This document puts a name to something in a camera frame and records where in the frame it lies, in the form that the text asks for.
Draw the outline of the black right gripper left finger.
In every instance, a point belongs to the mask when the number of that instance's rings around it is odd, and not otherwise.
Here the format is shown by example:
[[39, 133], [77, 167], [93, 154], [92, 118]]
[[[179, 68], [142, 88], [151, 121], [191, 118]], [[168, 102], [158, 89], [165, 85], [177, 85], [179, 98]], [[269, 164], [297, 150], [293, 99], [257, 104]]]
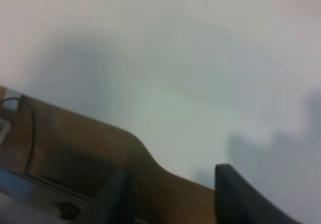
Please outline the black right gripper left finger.
[[83, 223], [133, 223], [132, 175], [118, 170], [82, 213]]

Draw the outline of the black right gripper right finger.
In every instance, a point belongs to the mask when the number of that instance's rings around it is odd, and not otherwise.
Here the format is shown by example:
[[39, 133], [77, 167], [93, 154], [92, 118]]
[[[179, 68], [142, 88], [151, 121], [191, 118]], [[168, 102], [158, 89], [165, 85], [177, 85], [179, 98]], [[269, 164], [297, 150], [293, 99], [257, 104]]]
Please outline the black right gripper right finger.
[[217, 223], [298, 223], [261, 195], [230, 164], [215, 166], [214, 209]]

